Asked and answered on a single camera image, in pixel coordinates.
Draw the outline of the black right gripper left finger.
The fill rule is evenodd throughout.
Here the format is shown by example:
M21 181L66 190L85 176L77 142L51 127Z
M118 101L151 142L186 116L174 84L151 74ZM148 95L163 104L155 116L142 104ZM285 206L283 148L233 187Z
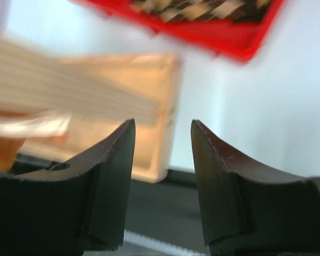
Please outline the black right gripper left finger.
M0 174L0 255L82 255L123 244L135 121L80 154Z

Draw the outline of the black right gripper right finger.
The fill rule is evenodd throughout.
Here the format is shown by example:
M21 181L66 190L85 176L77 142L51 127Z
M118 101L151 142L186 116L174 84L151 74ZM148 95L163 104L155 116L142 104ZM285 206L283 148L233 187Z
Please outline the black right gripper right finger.
M320 177L260 163L198 120L191 145L211 255L320 255Z

